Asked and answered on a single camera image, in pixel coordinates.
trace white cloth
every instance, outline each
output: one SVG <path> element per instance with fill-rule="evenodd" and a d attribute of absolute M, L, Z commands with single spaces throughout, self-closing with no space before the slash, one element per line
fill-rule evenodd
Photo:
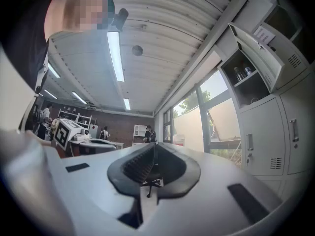
<path fill-rule="evenodd" d="M 55 133 L 56 133 L 58 124 L 59 124 L 59 118 L 54 119 L 53 122 L 51 123 L 51 128 L 52 128 L 52 130 L 53 130 L 53 134 L 54 134 L 54 135 L 55 135 Z"/>
<path fill-rule="evenodd" d="M 104 133 L 104 139 L 106 140 L 106 137 L 109 138 L 110 134 L 108 133 L 107 130 L 103 130 L 101 133 Z"/>
<path fill-rule="evenodd" d="M 45 119 L 47 118 L 49 118 L 49 115 L 50 115 L 50 112 L 49 112 L 49 108 L 45 108 L 44 110 L 43 110 L 43 119 L 44 119 L 44 122 L 42 123 L 44 126 L 48 126 L 48 123 L 45 121 Z"/>

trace fluorescent ceiling light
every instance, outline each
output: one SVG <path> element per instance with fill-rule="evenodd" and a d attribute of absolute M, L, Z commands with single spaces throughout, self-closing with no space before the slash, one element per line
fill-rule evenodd
<path fill-rule="evenodd" d="M 58 72 L 55 71 L 55 69 L 51 66 L 51 64 L 48 62 L 48 68 L 51 70 L 51 72 L 56 76 L 57 79 L 60 78 L 60 75 Z"/>
<path fill-rule="evenodd" d="M 80 101 L 82 101 L 85 105 L 87 105 L 87 103 L 80 96 L 78 96 L 76 92 L 72 92 L 72 93 L 74 94 L 75 97 L 77 97 Z"/>
<path fill-rule="evenodd" d="M 116 79 L 124 82 L 122 58 L 120 56 L 119 32 L 112 31 L 107 33 L 110 57 L 112 58 Z"/>
<path fill-rule="evenodd" d="M 46 89 L 44 89 L 44 91 L 48 94 L 50 94 L 52 97 L 54 97 L 57 100 L 57 97 L 53 96 L 49 91 L 47 91 Z"/>
<path fill-rule="evenodd" d="M 124 98 L 124 103 L 125 103 L 126 109 L 130 110 L 129 99 Z"/>

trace chair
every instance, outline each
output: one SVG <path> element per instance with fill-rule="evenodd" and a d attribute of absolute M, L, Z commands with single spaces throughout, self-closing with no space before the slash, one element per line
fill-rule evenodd
<path fill-rule="evenodd" d="M 152 186 L 157 187 L 157 188 L 161 187 L 160 186 L 161 182 L 159 179 L 162 179 L 162 177 L 159 173 L 158 164 L 155 164 L 155 165 L 153 165 L 149 175 L 146 178 L 147 183 L 142 184 L 142 187 L 143 186 L 149 186 L 150 187 L 149 194 L 147 195 L 147 198 L 151 197 Z"/>

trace cabinet door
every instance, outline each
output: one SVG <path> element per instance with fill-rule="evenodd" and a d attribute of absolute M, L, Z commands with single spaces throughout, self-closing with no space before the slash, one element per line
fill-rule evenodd
<path fill-rule="evenodd" d="M 274 193 L 278 194 L 281 181 L 274 181 L 274 180 L 261 180 L 263 183 L 265 183 L 271 190 L 274 191 Z"/>
<path fill-rule="evenodd" d="M 305 79 L 280 95 L 290 134 L 288 174 L 309 169 L 315 156 L 315 77 Z"/>
<path fill-rule="evenodd" d="M 306 69 L 306 64 L 300 57 L 302 54 L 294 49 L 295 46 L 291 41 L 268 24 L 263 23 L 262 26 L 275 35 L 268 46 L 273 48 L 275 54 L 285 62 L 283 72 L 277 81 L 277 89 L 279 89 L 302 73 Z"/>
<path fill-rule="evenodd" d="M 294 194 L 303 193 L 309 183 L 309 176 L 301 176 L 295 179 L 287 179 L 281 195 L 283 201 L 287 200 Z"/>
<path fill-rule="evenodd" d="M 233 31 L 239 49 L 245 53 L 259 71 L 269 92 L 276 89 L 276 83 L 280 77 L 284 63 L 267 46 L 254 35 L 240 29 L 236 24 L 229 24 Z"/>
<path fill-rule="evenodd" d="M 283 174 L 284 128 L 276 99 L 241 113 L 246 135 L 245 169 L 256 176 Z"/>

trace black rubber pad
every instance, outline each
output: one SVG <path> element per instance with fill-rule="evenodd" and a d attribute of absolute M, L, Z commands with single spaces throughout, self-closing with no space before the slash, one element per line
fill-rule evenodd
<path fill-rule="evenodd" d="M 252 225 L 269 214 L 266 208 L 243 185 L 238 183 L 227 188 Z"/>
<path fill-rule="evenodd" d="M 78 170 L 81 170 L 81 169 L 84 169 L 84 168 L 87 168 L 89 167 L 89 165 L 87 163 L 81 163 L 81 164 L 76 164 L 76 165 L 72 165 L 72 166 L 68 166 L 66 167 L 65 169 L 68 171 L 68 172 L 74 172 L 74 171 L 78 171 Z"/>

